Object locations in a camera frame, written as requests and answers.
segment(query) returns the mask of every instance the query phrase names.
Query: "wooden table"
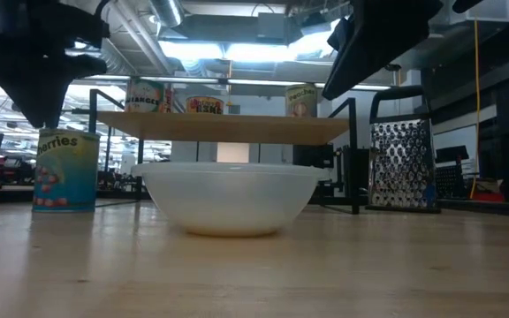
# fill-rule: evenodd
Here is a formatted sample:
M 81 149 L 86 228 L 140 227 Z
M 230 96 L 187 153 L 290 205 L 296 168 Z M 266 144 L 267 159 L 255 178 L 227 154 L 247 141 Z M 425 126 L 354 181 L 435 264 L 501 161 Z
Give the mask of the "wooden table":
M 308 207 L 281 234 L 205 238 L 150 202 L 0 205 L 0 317 L 509 317 L 509 217 Z

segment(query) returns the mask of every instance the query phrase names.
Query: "cable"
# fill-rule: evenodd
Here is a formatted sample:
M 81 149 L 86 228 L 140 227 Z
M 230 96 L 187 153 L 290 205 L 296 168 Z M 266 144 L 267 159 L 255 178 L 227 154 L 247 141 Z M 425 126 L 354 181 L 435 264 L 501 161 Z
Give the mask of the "cable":
M 475 152 L 475 174 L 473 175 L 473 187 L 470 189 L 470 199 L 475 196 L 476 175 L 478 172 L 478 132 L 481 121 L 481 82 L 478 60 L 478 20 L 475 18 L 475 83 L 476 83 L 476 152 Z
M 101 0 L 99 2 L 99 4 L 97 5 L 97 7 L 95 8 L 95 13 L 94 15 L 96 17 L 101 17 L 102 16 L 102 11 L 103 11 L 103 8 L 105 8 L 105 5 L 109 2 L 110 0 Z
M 259 6 L 259 5 L 261 5 L 261 4 L 262 4 L 262 3 L 258 3 L 258 4 L 256 4 L 256 5 L 254 6 L 253 10 L 251 11 L 251 17 L 255 14 L 255 10 L 256 10 L 256 8 L 258 8 L 258 6 Z M 269 6 L 269 5 L 267 5 L 267 4 L 262 4 L 262 5 L 264 5 L 265 7 L 269 8 L 269 9 L 272 11 L 272 13 L 275 13 L 275 12 L 274 12 L 274 9 L 272 9 L 272 7 L 271 7 L 271 6 Z

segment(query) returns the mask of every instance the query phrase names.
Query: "colorful can label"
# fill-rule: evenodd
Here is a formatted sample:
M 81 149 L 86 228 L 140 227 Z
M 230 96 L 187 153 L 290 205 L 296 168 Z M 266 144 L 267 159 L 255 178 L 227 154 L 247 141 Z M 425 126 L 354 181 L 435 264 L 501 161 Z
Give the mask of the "colorful can label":
M 171 91 L 163 83 L 131 79 L 127 87 L 125 111 L 171 112 L 171 99 Z
M 286 115 L 317 117 L 317 89 L 313 84 L 300 84 L 286 89 Z
M 195 96 L 186 99 L 186 111 L 206 114 L 223 114 L 224 103 L 213 97 Z
M 98 135 L 41 129 L 34 174 L 33 211 L 95 211 L 98 155 Z

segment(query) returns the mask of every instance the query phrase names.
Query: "can label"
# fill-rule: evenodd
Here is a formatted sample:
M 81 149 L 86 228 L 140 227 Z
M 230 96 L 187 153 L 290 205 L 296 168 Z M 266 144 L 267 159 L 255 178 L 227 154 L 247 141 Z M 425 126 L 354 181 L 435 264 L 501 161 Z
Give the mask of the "can label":
M 223 114 L 223 101 L 213 97 L 195 96 L 186 99 L 186 111 L 206 114 Z
M 168 89 L 163 83 L 131 79 L 127 88 L 125 111 L 171 112 L 171 96 L 167 97 L 166 91 Z
M 33 211 L 94 211 L 99 136 L 41 129 L 37 153 Z
M 294 85 L 286 89 L 286 115 L 317 117 L 317 90 L 313 84 Z

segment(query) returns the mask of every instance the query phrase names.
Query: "food can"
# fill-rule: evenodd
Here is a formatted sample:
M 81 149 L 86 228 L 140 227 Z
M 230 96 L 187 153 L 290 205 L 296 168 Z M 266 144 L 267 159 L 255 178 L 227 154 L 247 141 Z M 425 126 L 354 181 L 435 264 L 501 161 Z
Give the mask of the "food can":
M 223 114 L 224 102 L 213 97 L 195 96 L 186 99 L 186 111 L 191 113 Z
M 317 117 L 317 89 L 313 84 L 299 84 L 286 88 L 286 115 Z
M 172 91 L 170 85 L 147 79 L 131 79 L 127 86 L 125 111 L 171 112 Z
M 41 129 L 34 173 L 34 212 L 94 212 L 99 136 Z

